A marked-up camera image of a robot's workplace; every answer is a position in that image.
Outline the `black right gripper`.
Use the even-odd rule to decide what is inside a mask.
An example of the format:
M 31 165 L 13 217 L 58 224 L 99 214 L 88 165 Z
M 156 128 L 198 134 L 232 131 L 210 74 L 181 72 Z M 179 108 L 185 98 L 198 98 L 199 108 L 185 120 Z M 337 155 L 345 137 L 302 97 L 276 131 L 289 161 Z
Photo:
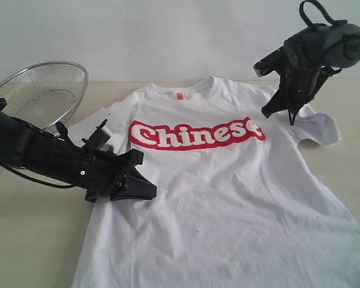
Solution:
M 315 111 L 308 102 L 297 98 L 300 93 L 288 94 L 285 89 L 266 89 L 267 103 L 261 112 L 265 118 L 272 119 L 305 119 L 315 115 Z

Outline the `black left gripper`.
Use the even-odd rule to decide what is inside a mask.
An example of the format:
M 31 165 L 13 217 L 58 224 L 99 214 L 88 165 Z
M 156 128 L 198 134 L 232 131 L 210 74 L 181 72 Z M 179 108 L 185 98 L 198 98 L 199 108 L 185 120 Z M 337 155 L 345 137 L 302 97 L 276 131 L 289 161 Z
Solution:
M 92 170 L 80 185 L 86 189 L 85 200 L 152 200 L 157 187 L 135 169 L 142 163 L 143 153 L 136 149 L 121 155 L 97 153 Z

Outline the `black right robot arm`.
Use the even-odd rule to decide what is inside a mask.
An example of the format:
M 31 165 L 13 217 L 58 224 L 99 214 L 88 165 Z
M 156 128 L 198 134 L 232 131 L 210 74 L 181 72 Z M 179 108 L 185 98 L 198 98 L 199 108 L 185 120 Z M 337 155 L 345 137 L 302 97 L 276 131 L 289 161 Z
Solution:
M 360 62 L 360 27 L 345 20 L 312 24 L 254 65 L 259 77 L 276 72 L 278 90 L 262 108 L 266 118 L 288 111 L 294 121 L 333 75 Z

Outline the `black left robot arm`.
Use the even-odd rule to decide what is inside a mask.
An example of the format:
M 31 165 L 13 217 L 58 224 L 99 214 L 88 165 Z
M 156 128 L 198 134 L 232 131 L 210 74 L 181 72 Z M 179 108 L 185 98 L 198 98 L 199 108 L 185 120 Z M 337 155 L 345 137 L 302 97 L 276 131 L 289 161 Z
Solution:
M 102 151 L 109 136 L 104 127 L 107 119 L 76 146 L 61 122 L 56 123 L 58 135 L 5 114 L 0 107 L 0 166 L 32 182 L 48 182 L 19 172 L 20 168 L 61 182 L 58 188 L 80 187 L 86 190 L 85 199 L 96 202 L 135 199 L 152 200 L 156 186 L 144 178 L 136 166 L 143 163 L 143 153 L 132 149 L 116 155 Z

